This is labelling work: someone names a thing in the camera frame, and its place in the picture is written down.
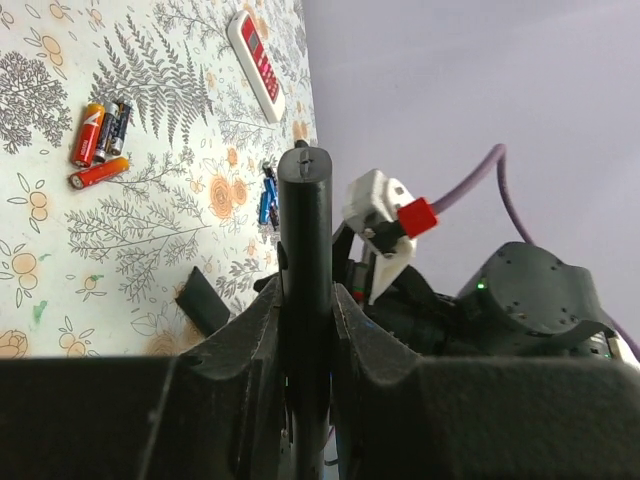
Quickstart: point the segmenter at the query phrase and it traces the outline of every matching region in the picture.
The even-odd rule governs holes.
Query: floral tablecloth
[[[269,125],[229,46],[252,15],[284,87]],[[199,267],[233,315],[276,269],[260,165],[315,125],[301,0],[0,0],[0,357],[174,354]],[[67,183],[89,101],[130,99],[131,169]]]

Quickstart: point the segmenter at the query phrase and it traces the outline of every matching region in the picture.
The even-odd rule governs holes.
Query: blue battery
[[[272,201],[276,204],[276,209],[279,209],[278,205],[278,191],[276,190],[276,183],[273,181],[273,178],[267,177],[264,179],[264,187],[269,192],[269,195],[272,198]]]
[[[271,195],[269,191],[262,192],[260,196],[260,215],[258,217],[258,223],[260,225],[267,225],[269,223],[269,207],[271,206]]]

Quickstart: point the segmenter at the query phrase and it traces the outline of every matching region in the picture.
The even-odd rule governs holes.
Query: black pole
[[[292,475],[319,480],[329,411],[331,171],[320,148],[289,150],[278,165],[281,355],[293,416]]]

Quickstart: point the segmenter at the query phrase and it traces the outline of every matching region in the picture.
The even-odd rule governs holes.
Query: fern leaf print
[[[186,43],[178,50],[158,29],[153,36],[145,35],[131,15],[127,15],[126,28],[115,26],[115,36],[117,46],[104,37],[108,60],[98,60],[89,100],[127,98],[134,104],[145,132],[160,138],[166,118],[170,145],[174,144],[178,126],[182,140],[188,143],[193,124],[198,118],[206,124],[207,115],[213,114],[213,104],[207,95],[204,71],[194,64]]]

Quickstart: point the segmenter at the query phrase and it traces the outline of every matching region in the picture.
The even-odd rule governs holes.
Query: gray wall
[[[495,143],[534,239],[589,268],[640,337],[640,2],[305,0],[334,222],[371,168],[434,200]],[[456,293],[518,239],[488,177],[419,242],[415,265]]]

